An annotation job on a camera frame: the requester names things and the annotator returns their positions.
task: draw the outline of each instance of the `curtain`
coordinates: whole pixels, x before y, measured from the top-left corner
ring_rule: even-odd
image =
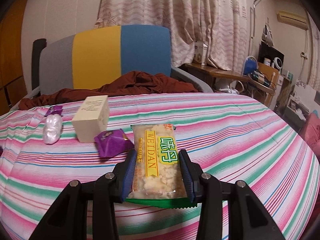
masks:
[[[310,77],[307,82],[313,89],[320,91],[320,32],[315,22],[308,14],[309,26],[310,26],[310,37],[311,37],[311,69]]]
[[[207,41],[211,65],[241,72],[246,0],[101,0],[95,28],[127,24],[169,28],[173,66],[191,63],[194,42]]]

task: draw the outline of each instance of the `purple candy wrapper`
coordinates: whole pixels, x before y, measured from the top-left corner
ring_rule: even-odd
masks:
[[[58,114],[61,115],[62,113],[62,106],[51,106],[45,116],[48,116],[49,114]]]
[[[103,131],[94,141],[97,143],[100,157],[114,157],[120,153],[134,149],[134,144],[127,138],[122,129]]]

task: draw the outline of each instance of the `screw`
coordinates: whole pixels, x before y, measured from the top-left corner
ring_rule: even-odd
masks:
[[[70,183],[69,183],[69,185],[70,185],[71,187],[78,186],[78,184],[79,184],[79,182],[78,182],[76,179],[70,181]]]
[[[113,179],[115,175],[112,172],[108,172],[106,175],[104,175],[106,179]]]
[[[243,180],[238,180],[237,181],[237,185],[239,186],[239,187],[245,187],[245,185],[247,185]]]
[[[210,179],[211,175],[207,172],[204,172],[201,174],[201,177],[204,178],[204,179]]]

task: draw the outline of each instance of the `white box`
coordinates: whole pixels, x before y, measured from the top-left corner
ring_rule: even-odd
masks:
[[[207,41],[196,41],[195,42],[195,56],[194,60],[201,65],[207,65],[207,52],[208,42]]]
[[[94,142],[107,129],[109,113],[108,96],[87,97],[71,121],[79,142]]]

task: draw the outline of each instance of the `striped tablecloth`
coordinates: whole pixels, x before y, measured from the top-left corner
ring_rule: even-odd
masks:
[[[63,105],[63,132],[52,146],[42,141],[47,107],[0,117],[0,218],[13,239],[30,237],[68,182],[95,180],[125,159],[102,161],[94,144],[78,143],[71,119],[80,104]],[[299,238],[318,194],[319,163],[264,105],[245,96],[185,93],[115,97],[109,107],[108,130],[122,128],[131,140],[131,124],[174,124],[178,149],[185,148],[193,162],[222,181],[246,181],[285,238]],[[121,239],[194,239],[200,209],[115,205]],[[88,239],[91,216],[89,211]],[[223,239],[228,239],[227,202]]]

